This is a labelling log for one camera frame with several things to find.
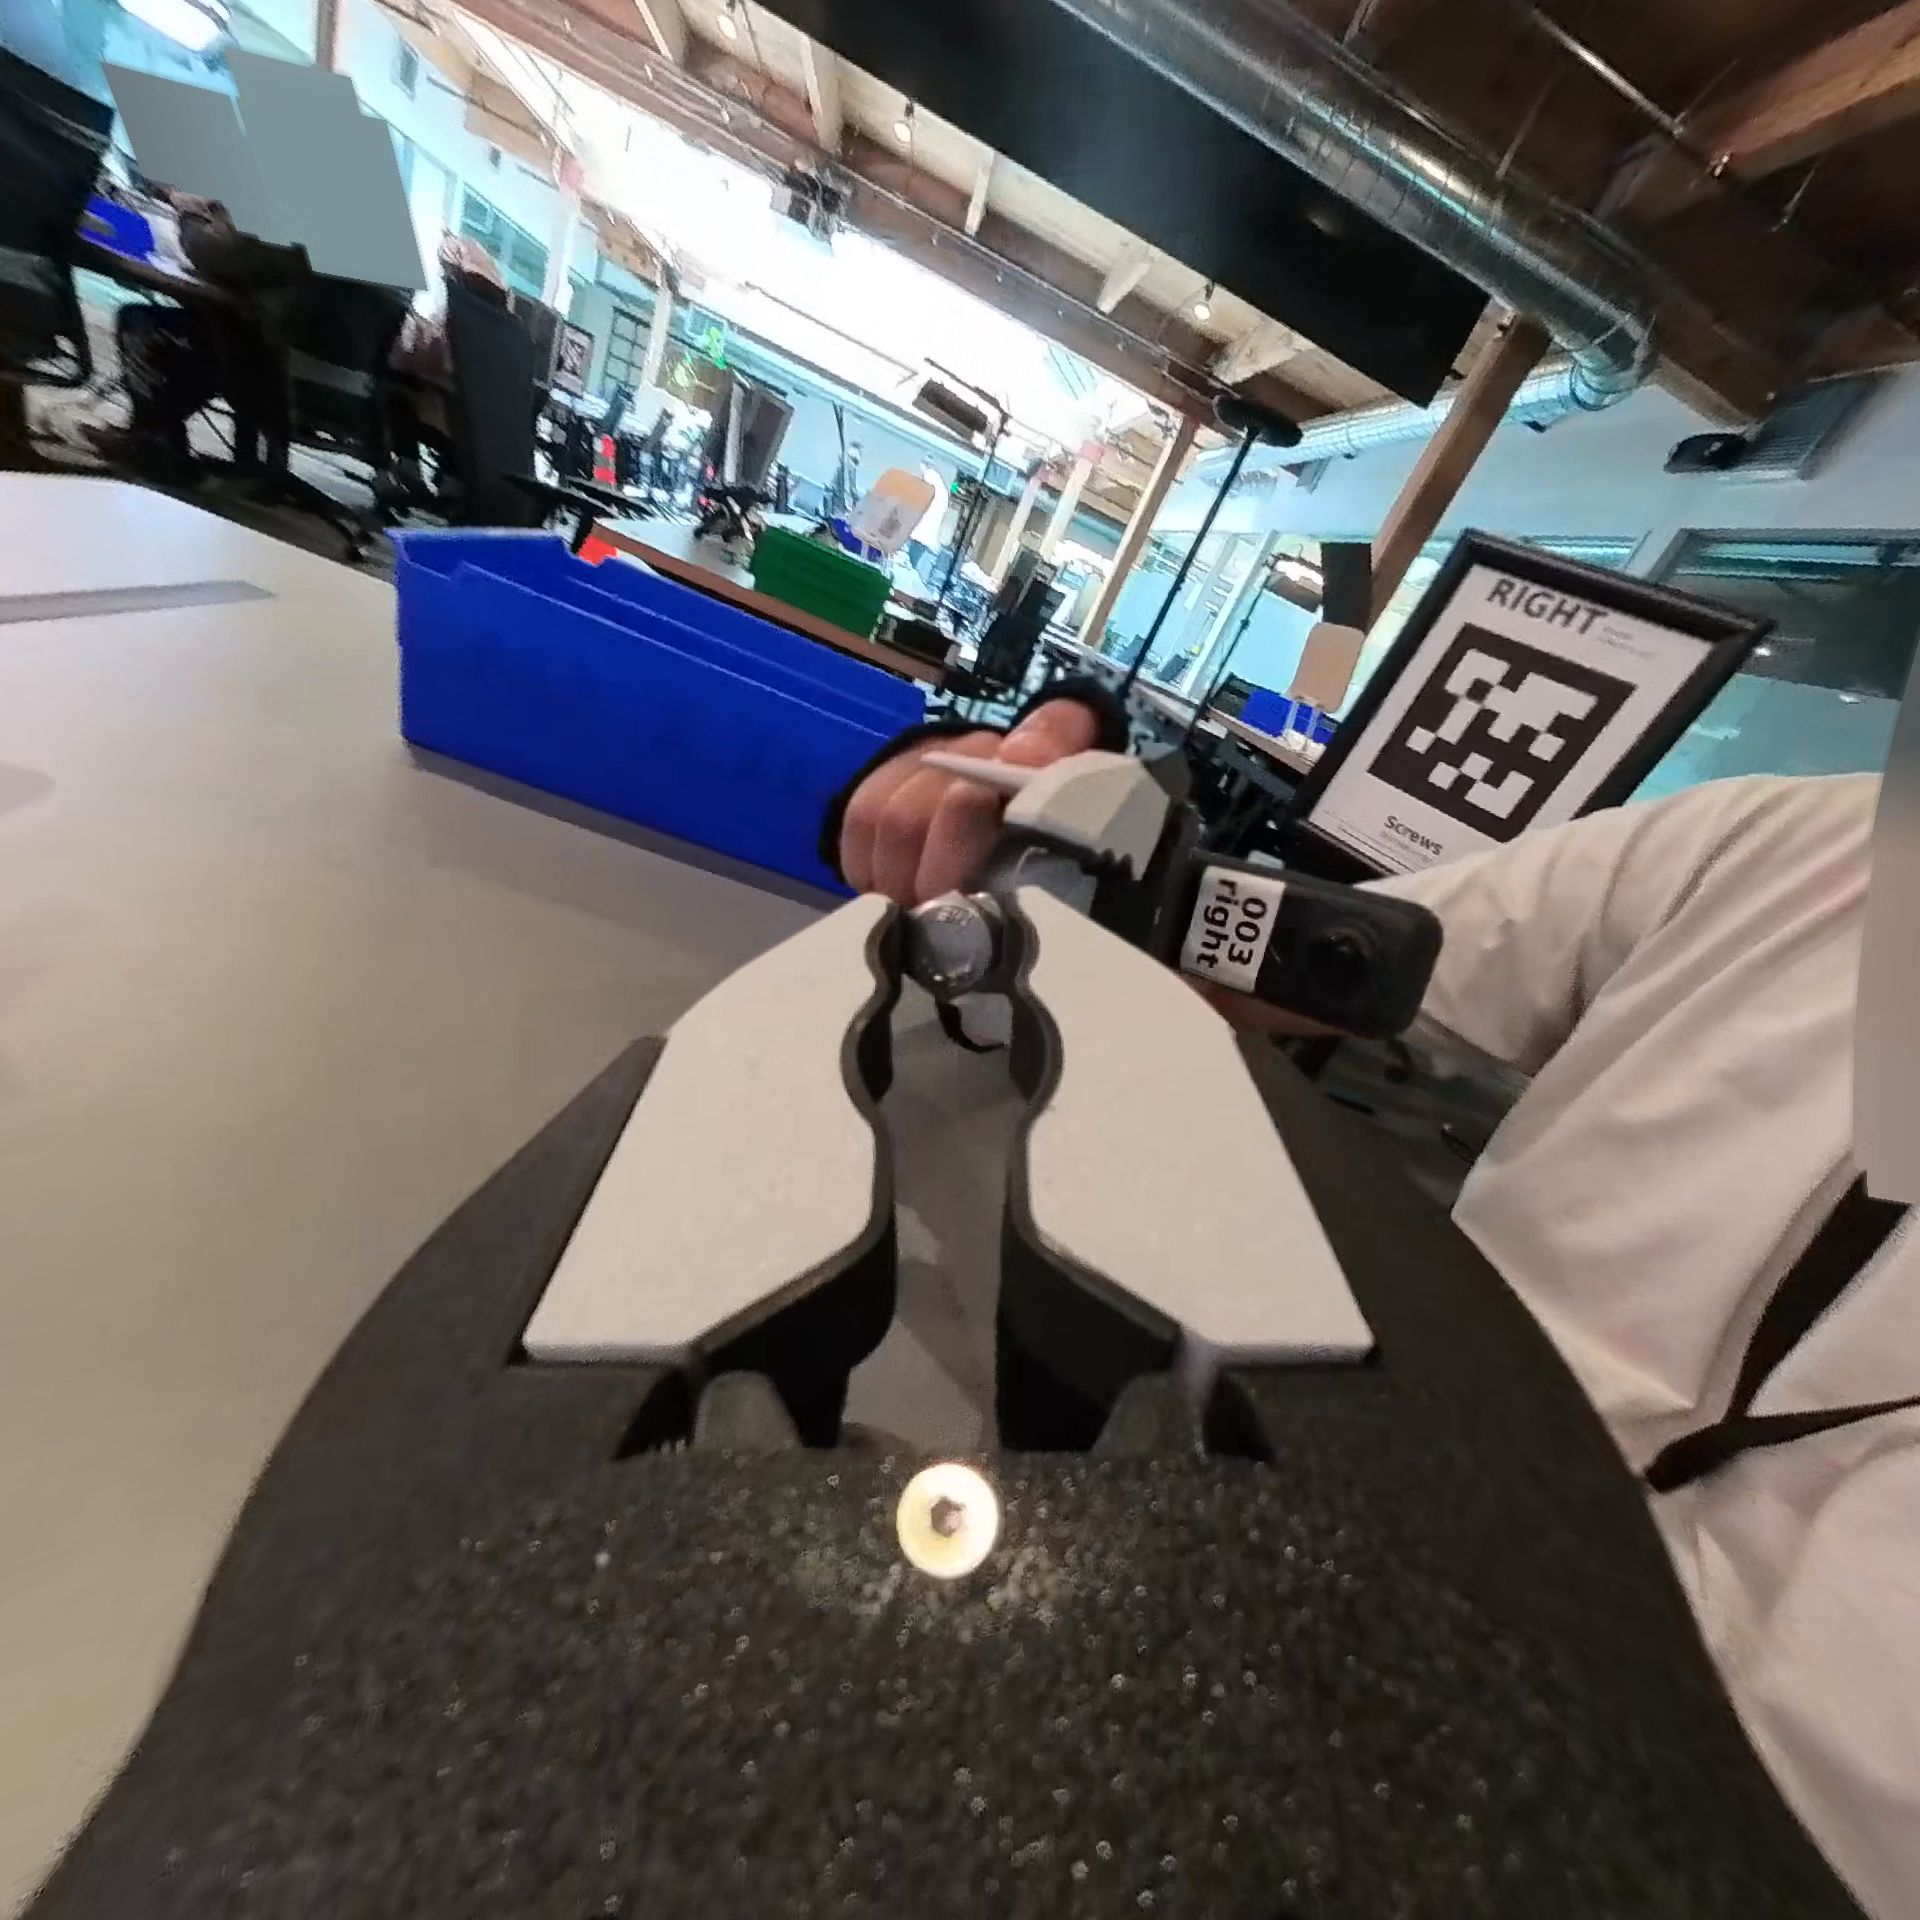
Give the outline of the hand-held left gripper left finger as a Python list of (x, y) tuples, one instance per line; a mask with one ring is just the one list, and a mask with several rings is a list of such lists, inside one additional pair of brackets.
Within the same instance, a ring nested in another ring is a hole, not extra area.
[(664, 1033), (522, 1334), (527, 1360), (723, 1360), (768, 1334), (863, 1360), (894, 1316), (879, 1099), (898, 910), (861, 896)]

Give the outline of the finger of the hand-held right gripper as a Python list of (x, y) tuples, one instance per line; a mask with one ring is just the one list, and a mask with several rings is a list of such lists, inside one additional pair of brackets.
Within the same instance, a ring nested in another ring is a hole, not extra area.
[(1044, 769), (996, 771), (996, 849), (1042, 846), (1092, 876), (1090, 905), (1152, 905), (1189, 851), (1184, 771), (1166, 758), (1078, 753)]

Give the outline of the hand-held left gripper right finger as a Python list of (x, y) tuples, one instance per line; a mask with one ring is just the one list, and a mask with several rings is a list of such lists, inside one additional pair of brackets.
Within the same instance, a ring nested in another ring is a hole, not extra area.
[(1234, 1032), (1039, 888), (1014, 910), (1051, 1044), (1023, 1138), (1039, 1251), (1146, 1309), (1170, 1364), (1366, 1362), (1374, 1333)]

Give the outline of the steel hex bolt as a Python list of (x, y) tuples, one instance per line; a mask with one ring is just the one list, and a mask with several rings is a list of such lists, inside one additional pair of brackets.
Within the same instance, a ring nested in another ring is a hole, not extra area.
[(990, 893), (946, 893), (903, 914), (903, 974), (936, 1001), (1004, 993), (1005, 918)]

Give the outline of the person's right hand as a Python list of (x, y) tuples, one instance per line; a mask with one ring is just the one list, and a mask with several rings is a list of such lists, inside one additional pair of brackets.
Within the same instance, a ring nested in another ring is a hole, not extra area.
[(972, 761), (1044, 769), (1109, 746), (1102, 709), (1044, 700), (1008, 729), (940, 725), (890, 742), (850, 790), (829, 806), (823, 864), (854, 896), (924, 905), (979, 889), (1000, 834), (1004, 795), (928, 765), (946, 753)]

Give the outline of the framed marker sign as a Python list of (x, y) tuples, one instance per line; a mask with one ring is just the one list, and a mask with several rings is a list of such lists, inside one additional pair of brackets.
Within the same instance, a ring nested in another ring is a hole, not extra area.
[(1771, 628), (1470, 530), (1303, 780), (1279, 857), (1399, 877), (1624, 804)]

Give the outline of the green plastic bin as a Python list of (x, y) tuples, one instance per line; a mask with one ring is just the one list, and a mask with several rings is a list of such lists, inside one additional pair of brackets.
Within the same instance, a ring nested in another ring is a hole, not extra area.
[(774, 523), (759, 530), (750, 577), (759, 594), (861, 641), (876, 638), (894, 587), (886, 566), (846, 550), (837, 536)]

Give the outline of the black tripod pole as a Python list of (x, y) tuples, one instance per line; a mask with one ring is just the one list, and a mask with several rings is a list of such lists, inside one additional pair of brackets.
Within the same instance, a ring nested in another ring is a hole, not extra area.
[(1197, 522), (1197, 529), (1195, 529), (1195, 532), (1189, 541), (1189, 549), (1187, 549), (1179, 566), (1170, 577), (1170, 582), (1163, 593), (1159, 611), (1155, 612), (1152, 621), (1146, 628), (1138, 657), (1130, 664), (1130, 667), (1126, 667), (1126, 673), (1119, 682), (1119, 698), (1122, 700), (1126, 700), (1132, 694), (1132, 690), (1138, 683), (1148, 660), (1152, 658), (1156, 641), (1160, 638), (1160, 632), (1168, 621), (1168, 614), (1173, 612), (1175, 604), (1179, 602), (1181, 589), (1187, 587), (1187, 581), (1194, 574), (1194, 564), (1197, 563), (1197, 555), (1200, 555), (1204, 541), (1211, 538), (1215, 517), (1221, 515), (1221, 508), (1224, 505), (1227, 496), (1234, 492), (1237, 482), (1242, 480), (1242, 472), (1248, 465), (1253, 451), (1258, 446), (1296, 448), (1301, 436), (1303, 436), (1301, 426), (1284, 418), (1284, 413), (1279, 413), (1278, 410), (1266, 406), (1258, 401), (1248, 401), (1243, 395), (1232, 395), (1232, 394), (1221, 395), (1215, 401), (1215, 424), (1234, 436), (1232, 460), (1227, 465), (1224, 476), (1215, 485), (1215, 492), (1214, 492), (1214, 496), (1206, 505), (1204, 517)]

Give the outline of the wooden office desk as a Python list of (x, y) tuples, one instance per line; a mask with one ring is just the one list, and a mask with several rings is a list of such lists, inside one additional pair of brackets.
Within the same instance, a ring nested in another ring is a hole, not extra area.
[(734, 579), (728, 571), (669, 555), (661, 547), (642, 541), (634, 530), (623, 532), (611, 522), (597, 522), (589, 529), (583, 541), (583, 558), (598, 566), (605, 566), (612, 561), (623, 561), (635, 566), (652, 570), (661, 579), (699, 593), (739, 612), (760, 617), (789, 633), (814, 641), (834, 649), (838, 657), (859, 658), (866, 666), (876, 666), (898, 680), (922, 683), (930, 690), (946, 690), (946, 670), (941, 664), (907, 654), (885, 641), (861, 638), (814, 612), (791, 608), (789, 604), (759, 593), (751, 582)]

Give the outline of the blue plastic bin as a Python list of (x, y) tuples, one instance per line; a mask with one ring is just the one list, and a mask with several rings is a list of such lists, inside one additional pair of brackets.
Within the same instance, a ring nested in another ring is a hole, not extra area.
[(558, 536), (394, 541), (412, 747), (848, 893), (828, 804), (924, 718), (918, 683)]

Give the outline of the black hanging panel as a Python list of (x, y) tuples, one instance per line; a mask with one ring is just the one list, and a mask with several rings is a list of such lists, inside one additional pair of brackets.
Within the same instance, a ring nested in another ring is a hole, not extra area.
[(784, 24), (1389, 394), (1488, 298), (1048, 3), (772, 3)]

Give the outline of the black office chair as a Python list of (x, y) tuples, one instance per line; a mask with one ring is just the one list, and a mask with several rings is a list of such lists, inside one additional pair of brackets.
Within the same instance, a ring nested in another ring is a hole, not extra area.
[(448, 465), (453, 520), (534, 530), (556, 502), (538, 480), (538, 349), (514, 314), (461, 280), (445, 284), (453, 398)]

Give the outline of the wooden post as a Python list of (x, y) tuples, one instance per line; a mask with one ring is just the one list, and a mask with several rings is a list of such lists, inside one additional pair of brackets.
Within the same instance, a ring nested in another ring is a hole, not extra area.
[(1500, 333), (1479, 353), (1455, 386), (1439, 426), (1384, 512), (1371, 541), (1371, 602), (1363, 627), (1379, 624), (1402, 589), (1408, 566), (1455, 502), (1515, 394), (1546, 356), (1549, 333), (1535, 321), (1509, 314)]

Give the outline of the silver ventilation duct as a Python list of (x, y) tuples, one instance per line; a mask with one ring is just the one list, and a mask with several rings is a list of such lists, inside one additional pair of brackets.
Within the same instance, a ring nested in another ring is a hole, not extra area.
[(1645, 258), (1452, 133), (1291, 4), (1061, 3), (1078, 25), (1309, 181), (1540, 324), (1568, 406), (1596, 413), (1658, 363)]

